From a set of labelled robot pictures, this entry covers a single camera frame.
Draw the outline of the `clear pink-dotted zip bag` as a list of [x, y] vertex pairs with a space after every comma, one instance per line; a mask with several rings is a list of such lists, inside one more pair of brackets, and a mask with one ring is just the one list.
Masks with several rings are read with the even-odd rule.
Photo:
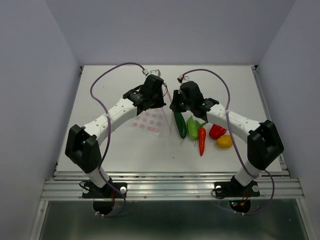
[[125, 126], [127, 128], [153, 134], [155, 136], [170, 136], [173, 130], [174, 121], [173, 112], [169, 108], [171, 102], [172, 96], [170, 93], [167, 93], [164, 96], [165, 106], [144, 111], [129, 120]]

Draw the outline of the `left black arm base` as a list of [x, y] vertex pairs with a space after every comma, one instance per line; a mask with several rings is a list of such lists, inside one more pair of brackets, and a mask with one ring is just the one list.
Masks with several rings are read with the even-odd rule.
[[126, 182], [111, 182], [102, 188], [90, 180], [81, 181], [82, 198], [93, 200], [92, 208], [96, 216], [111, 218], [119, 216], [126, 207], [128, 184]]

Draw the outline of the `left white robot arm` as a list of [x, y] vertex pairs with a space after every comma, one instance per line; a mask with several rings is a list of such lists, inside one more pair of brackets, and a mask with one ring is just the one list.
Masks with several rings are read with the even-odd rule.
[[142, 85], [128, 92], [107, 113], [84, 126], [73, 125], [68, 132], [65, 155], [76, 164], [94, 184], [100, 197], [111, 193], [111, 178], [103, 170], [100, 145], [111, 141], [111, 133], [125, 122], [149, 109], [162, 108], [164, 102], [162, 78], [149, 74]]

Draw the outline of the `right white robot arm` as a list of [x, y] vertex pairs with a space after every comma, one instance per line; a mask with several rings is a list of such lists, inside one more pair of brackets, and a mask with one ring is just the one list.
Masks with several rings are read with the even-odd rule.
[[242, 195], [248, 185], [284, 151], [275, 124], [266, 120], [259, 122], [228, 110], [217, 100], [204, 98], [199, 86], [193, 81], [182, 83], [173, 91], [169, 107], [173, 112], [191, 112], [196, 118], [216, 124], [236, 135], [247, 144], [247, 160], [230, 182], [231, 192]]

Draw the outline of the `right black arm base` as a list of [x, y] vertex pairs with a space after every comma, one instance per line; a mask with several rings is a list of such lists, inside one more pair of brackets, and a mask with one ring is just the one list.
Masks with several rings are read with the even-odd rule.
[[230, 198], [228, 202], [231, 210], [246, 215], [251, 209], [250, 198], [259, 197], [260, 189], [254, 180], [248, 185], [242, 186], [233, 176], [230, 181], [215, 182], [211, 195], [218, 200]]

